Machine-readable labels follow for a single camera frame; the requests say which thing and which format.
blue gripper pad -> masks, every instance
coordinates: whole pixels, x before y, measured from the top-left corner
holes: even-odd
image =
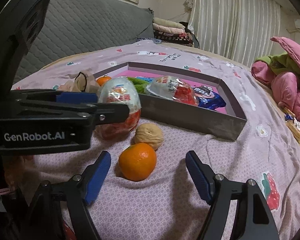
[[[56,102],[67,104],[97,103],[98,97],[95,93],[63,92],[57,96]]]
[[[92,166],[94,165],[96,165],[96,169],[92,174],[90,180],[88,181],[87,193],[84,198],[87,205],[90,205],[91,202],[95,201],[99,195],[102,184],[110,169],[110,165],[111,165],[110,153],[108,153],[107,151],[102,151],[99,158]]]
[[[199,168],[199,164],[197,161],[194,160],[194,158],[191,156],[189,151],[186,154],[186,167],[190,173],[190,176],[192,178],[192,181],[194,182],[195,187],[197,188],[197,191],[199,193],[199,196],[202,200],[205,200],[208,204],[212,202],[212,196],[210,191],[210,184],[202,171]]]

blue snack bag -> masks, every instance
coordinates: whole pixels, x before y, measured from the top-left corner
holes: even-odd
[[[154,80],[154,78],[147,78],[147,77],[136,77],[136,78],[147,81],[149,83],[151,83]]]
[[[194,93],[199,101],[199,107],[215,110],[219,107],[225,107],[226,102],[216,92],[212,91],[212,88],[207,86],[193,87]]]

orange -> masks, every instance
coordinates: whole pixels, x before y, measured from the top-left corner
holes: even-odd
[[[104,83],[106,83],[107,81],[109,81],[111,79],[111,77],[108,77],[108,76],[103,76],[103,77],[100,77],[96,80],[96,82],[102,86]]]
[[[157,163],[154,149],[146,143],[137,143],[125,149],[119,156],[118,164],[124,177],[140,181],[149,177]]]

stacked clothes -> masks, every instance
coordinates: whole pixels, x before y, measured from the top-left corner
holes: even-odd
[[[175,23],[159,18],[154,18],[154,37],[162,42],[175,43],[193,47],[191,33],[186,33],[185,27],[180,23]]]

green plush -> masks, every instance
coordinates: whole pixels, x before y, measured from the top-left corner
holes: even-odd
[[[149,82],[139,79],[139,78],[131,78],[127,77],[134,85],[143,85],[143,84],[149,84]]]
[[[129,79],[134,84],[134,87],[136,88],[138,94],[145,94],[145,87],[147,84],[149,84],[149,82],[132,77],[127,77],[127,79]]]

